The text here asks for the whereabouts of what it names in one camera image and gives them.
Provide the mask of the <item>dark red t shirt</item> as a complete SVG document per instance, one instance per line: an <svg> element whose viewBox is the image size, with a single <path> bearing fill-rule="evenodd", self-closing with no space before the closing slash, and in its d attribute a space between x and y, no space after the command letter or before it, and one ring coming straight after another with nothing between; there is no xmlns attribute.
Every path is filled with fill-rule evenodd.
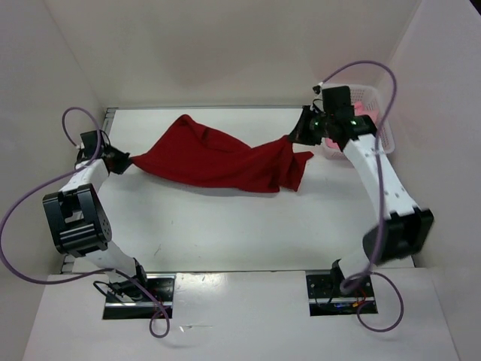
<svg viewBox="0 0 481 361"><path fill-rule="evenodd" d="M131 158L148 174L204 188L235 188L251 193L297 191L310 151L293 150L286 135L257 147L195 122L177 118L146 152Z"/></svg>

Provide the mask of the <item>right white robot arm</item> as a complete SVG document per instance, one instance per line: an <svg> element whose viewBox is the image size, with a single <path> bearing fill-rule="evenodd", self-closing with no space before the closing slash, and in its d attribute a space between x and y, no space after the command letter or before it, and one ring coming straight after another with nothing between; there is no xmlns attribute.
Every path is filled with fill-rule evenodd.
<svg viewBox="0 0 481 361"><path fill-rule="evenodd" d="M345 296L357 289L373 268L418 254L434 223L430 209L421 209L399 180L368 115L356 116L351 106L327 114L305 105L289 140L319 145L330 138L357 171L378 216L362 239L361 250L332 265L331 290Z"/></svg>

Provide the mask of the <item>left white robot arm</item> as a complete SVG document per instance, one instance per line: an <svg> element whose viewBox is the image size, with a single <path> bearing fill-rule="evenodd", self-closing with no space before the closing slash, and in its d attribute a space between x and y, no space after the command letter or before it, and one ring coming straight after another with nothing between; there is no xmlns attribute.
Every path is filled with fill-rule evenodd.
<svg viewBox="0 0 481 361"><path fill-rule="evenodd" d="M112 226L98 197L109 175L123 174L131 164L129 153L108 146L95 160L78 161L67 184L46 195L43 206L59 253L105 269L117 294L139 301L148 296L150 282L143 266L113 241Z"/></svg>

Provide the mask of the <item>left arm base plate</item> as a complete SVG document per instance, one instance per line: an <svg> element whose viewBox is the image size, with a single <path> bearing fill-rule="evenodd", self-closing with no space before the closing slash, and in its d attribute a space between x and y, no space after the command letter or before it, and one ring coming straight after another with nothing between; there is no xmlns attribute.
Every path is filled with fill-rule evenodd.
<svg viewBox="0 0 481 361"><path fill-rule="evenodd" d="M163 305L169 319L172 318L173 313L175 280L175 274L148 273L145 286L147 291ZM94 281L92 284L105 300L103 320L146 320L154 315L165 319L160 307L132 284L128 284L127 290L134 292L134 298L119 290L113 290L106 281Z"/></svg>

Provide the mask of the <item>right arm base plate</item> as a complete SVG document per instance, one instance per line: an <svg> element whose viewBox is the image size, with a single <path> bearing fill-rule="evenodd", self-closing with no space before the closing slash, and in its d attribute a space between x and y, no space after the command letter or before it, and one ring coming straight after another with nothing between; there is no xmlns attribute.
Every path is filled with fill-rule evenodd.
<svg viewBox="0 0 481 361"><path fill-rule="evenodd" d="M311 317L377 314L374 288L370 278L353 293L344 295L329 270L306 272L307 296Z"/></svg>

